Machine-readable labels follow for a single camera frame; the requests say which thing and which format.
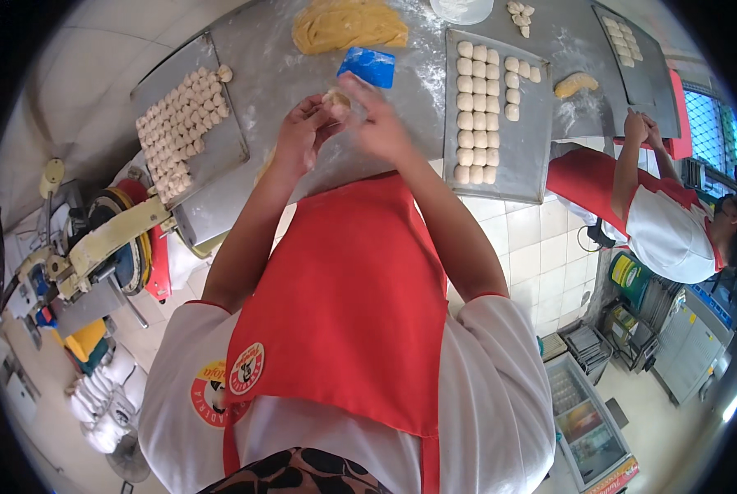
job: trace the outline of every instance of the yellow dough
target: yellow dough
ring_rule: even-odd
[[[383,0],[312,0],[294,18],[292,39],[304,54],[350,47],[407,45],[407,26]]]
[[[581,88],[589,88],[591,91],[596,90],[599,83],[584,72],[575,72],[555,86],[555,97],[558,99],[568,98]]]

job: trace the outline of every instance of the red apron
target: red apron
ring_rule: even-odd
[[[605,153],[590,148],[575,149],[550,162],[547,172],[547,190],[593,212],[629,238],[626,233],[626,223],[611,208],[615,166],[616,161],[613,157]],[[637,181],[651,192],[662,191],[685,210],[691,210],[693,205],[705,210],[695,191],[684,188],[682,184],[673,179],[658,179],[638,168]],[[627,210],[631,203],[632,198],[626,205]],[[704,229],[711,242],[708,218],[705,218]],[[720,271],[723,268],[723,258],[714,242],[711,242],[711,248],[715,254],[715,270]]]
[[[399,175],[301,200],[229,342],[230,425],[256,396],[337,406],[420,437],[422,490],[438,492],[445,290]],[[231,426],[223,463],[240,468]]]

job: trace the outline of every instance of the white shirt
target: white shirt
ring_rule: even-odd
[[[651,271],[679,283],[698,283],[715,273],[715,255],[706,234],[710,209],[689,210],[664,192],[639,186],[626,222],[629,245]]]
[[[197,492],[225,477],[222,415],[212,400],[238,317],[188,303],[168,322],[138,437],[171,492]],[[530,317],[514,302],[482,296],[456,319],[446,318],[439,420],[443,493],[532,492],[550,469],[550,384]],[[334,406],[258,397],[234,433],[242,465],[289,447],[314,447],[356,461],[397,494],[421,491],[417,437]]]

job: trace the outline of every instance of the plastic container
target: plastic container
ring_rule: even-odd
[[[630,299],[632,308],[640,310],[648,280],[651,279],[651,270],[643,266],[632,254],[619,252],[611,262],[607,276],[618,286],[621,294]]]
[[[430,0],[434,13],[460,25],[478,24],[492,14],[494,0]]]

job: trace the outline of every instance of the stainless steel table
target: stainless steel table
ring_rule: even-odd
[[[406,48],[380,47],[396,56],[393,88],[384,91],[410,130],[415,144],[430,160],[443,157],[445,97],[445,29],[449,24],[432,12],[426,0],[389,0],[410,28]],[[294,15],[308,0],[251,2],[209,27],[221,63],[234,79],[226,84],[250,160],[196,193],[174,210],[185,241],[204,242],[233,225],[250,194],[255,175],[275,145],[285,114],[303,97],[327,91],[343,51],[308,56],[291,38]],[[495,2],[482,23],[459,26],[549,60],[553,82],[583,70],[599,81],[594,94],[581,92],[553,105],[552,139],[623,134],[627,100],[611,46],[587,0],[558,0],[536,5],[530,39],[523,38],[505,9]],[[644,68],[655,92],[655,106],[635,107],[660,124],[664,137],[677,137],[677,115],[664,57],[646,53]],[[363,156],[349,136],[324,145],[314,172],[295,189],[292,202],[356,179],[390,169]]]

